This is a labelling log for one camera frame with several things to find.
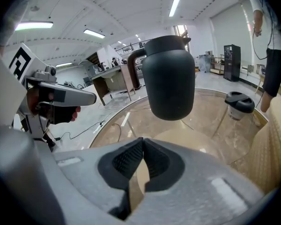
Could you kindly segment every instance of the jug lid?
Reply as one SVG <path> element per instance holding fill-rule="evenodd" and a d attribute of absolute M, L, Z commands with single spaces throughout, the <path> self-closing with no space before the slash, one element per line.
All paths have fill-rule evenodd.
<path fill-rule="evenodd" d="M 189 37 L 175 35 L 157 37 L 145 44 L 146 55 L 165 52 L 169 50 L 185 50 L 185 45 L 191 41 Z"/>

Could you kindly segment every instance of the jug handle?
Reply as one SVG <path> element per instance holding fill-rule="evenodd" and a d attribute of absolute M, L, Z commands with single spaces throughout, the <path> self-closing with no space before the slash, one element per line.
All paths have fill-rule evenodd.
<path fill-rule="evenodd" d="M 141 87 L 141 84 L 140 84 L 140 81 L 139 81 L 139 78 L 137 76 L 136 69 L 135 69 L 135 60 L 144 55 L 146 55 L 145 48 L 141 48 L 139 50 L 132 52 L 127 60 L 127 66 L 128 66 L 128 70 L 129 70 L 129 73 L 131 76 L 131 80 L 132 80 L 134 89 L 139 89 Z"/>

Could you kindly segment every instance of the white ceiling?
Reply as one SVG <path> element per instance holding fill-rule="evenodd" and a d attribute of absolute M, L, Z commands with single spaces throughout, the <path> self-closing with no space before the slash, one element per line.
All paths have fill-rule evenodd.
<path fill-rule="evenodd" d="M 30 0 L 22 21 L 51 21 L 54 25 L 51 29 L 16 31 L 9 40 L 4 58 L 11 60 L 19 44 L 24 42 L 47 64 L 78 63 L 101 46 L 114 44 L 128 37 L 134 40 L 135 34 L 142 34 L 152 28 L 192 25 L 204 13 L 210 16 L 204 9 L 211 10 L 215 4 L 213 0 L 180 0 L 174 17 L 169 18 L 172 2 L 173 0 Z M 227 6 L 229 4 L 222 3 L 220 9 Z M 220 11 L 213 8 L 213 13 L 216 12 Z M 100 32 L 106 37 L 100 39 L 84 34 L 85 29 Z"/>

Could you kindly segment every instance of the white shirt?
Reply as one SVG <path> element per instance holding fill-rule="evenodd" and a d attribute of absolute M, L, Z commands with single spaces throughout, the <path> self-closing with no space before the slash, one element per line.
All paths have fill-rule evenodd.
<path fill-rule="evenodd" d="M 268 48 L 281 50 L 281 32 L 279 31 L 279 29 L 277 29 L 277 27 L 279 26 L 281 27 L 281 25 L 273 9 L 270 8 L 269 5 L 266 5 L 266 0 L 250 0 L 250 2 L 253 8 L 253 12 L 259 10 L 260 12 L 262 12 L 263 16 L 265 17 L 266 26 L 270 31 L 268 34 L 268 41 L 270 41 L 271 31 L 272 31 L 271 27 L 273 27 L 272 39 Z"/>

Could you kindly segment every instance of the white floor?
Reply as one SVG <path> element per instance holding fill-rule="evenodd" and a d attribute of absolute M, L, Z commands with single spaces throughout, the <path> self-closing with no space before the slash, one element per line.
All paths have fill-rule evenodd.
<path fill-rule="evenodd" d="M 140 83 L 144 85 L 144 80 L 140 79 Z M 225 80 L 223 76 L 212 74 L 212 73 L 201 73 L 198 72 L 196 78 L 196 88 L 212 89 L 228 93 L 230 91 L 239 91 L 255 102 L 255 106 L 260 101 L 261 92 L 255 94 L 255 89 L 243 82 L 230 82 Z M 132 101 L 147 95 L 146 87 L 141 87 L 136 91 L 136 94 L 131 93 Z M 74 139 L 69 139 L 69 133 L 64 134 L 60 141 L 56 142 L 54 152 L 62 152 L 69 150 L 82 150 L 89 147 L 95 136 L 100 130 L 100 125 L 96 124 L 100 121 L 107 121 L 113 115 L 117 113 L 124 106 L 128 105 L 130 100 L 127 94 L 113 95 L 113 99 L 106 105 L 103 106 L 101 103 L 98 105 L 90 105 L 81 108 L 81 112 L 75 122 L 61 123 L 58 125 L 50 125 L 50 132 L 54 137 L 60 137 L 65 132 L 70 132 L 70 137 L 77 136 L 82 131 L 86 130 L 90 126 L 94 125 L 86 132 L 77 136 Z"/>

